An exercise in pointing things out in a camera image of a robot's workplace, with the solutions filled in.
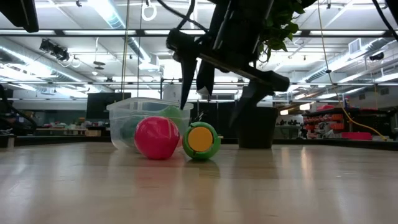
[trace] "plastic container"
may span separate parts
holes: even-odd
[[[136,126],[141,120],[150,116],[170,118],[177,125],[182,137],[188,129],[193,105],[187,103],[182,111],[179,110],[179,106],[180,104],[176,102],[143,97],[128,98],[108,105],[106,109],[109,111],[113,145],[117,149],[136,151],[134,145]]]

